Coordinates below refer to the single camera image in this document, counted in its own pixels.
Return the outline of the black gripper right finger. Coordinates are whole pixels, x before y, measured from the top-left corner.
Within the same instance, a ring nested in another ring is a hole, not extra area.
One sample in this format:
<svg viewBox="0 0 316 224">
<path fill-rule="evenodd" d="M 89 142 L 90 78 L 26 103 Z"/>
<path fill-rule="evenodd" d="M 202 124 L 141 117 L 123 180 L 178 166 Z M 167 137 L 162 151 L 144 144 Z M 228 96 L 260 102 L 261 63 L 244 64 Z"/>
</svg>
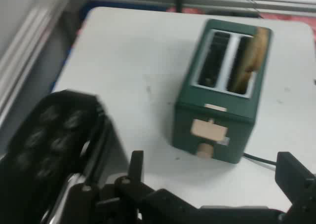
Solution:
<svg viewBox="0 0 316 224">
<path fill-rule="evenodd" d="M 275 181 L 291 202 L 281 219 L 283 224 L 316 222 L 316 177 L 290 152 L 279 152 Z"/>
</svg>

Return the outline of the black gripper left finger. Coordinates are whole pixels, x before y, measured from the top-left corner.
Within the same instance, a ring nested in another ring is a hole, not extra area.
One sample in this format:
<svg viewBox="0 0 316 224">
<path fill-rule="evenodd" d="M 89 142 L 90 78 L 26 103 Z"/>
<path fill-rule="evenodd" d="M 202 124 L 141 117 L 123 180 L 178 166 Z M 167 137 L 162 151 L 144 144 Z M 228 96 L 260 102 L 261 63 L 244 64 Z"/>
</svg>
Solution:
<svg viewBox="0 0 316 224">
<path fill-rule="evenodd" d="M 154 190 L 142 181 L 144 152 L 132 152 L 128 172 L 115 181 L 115 193 L 144 224 L 189 224 L 197 209 L 168 190 Z"/>
</svg>

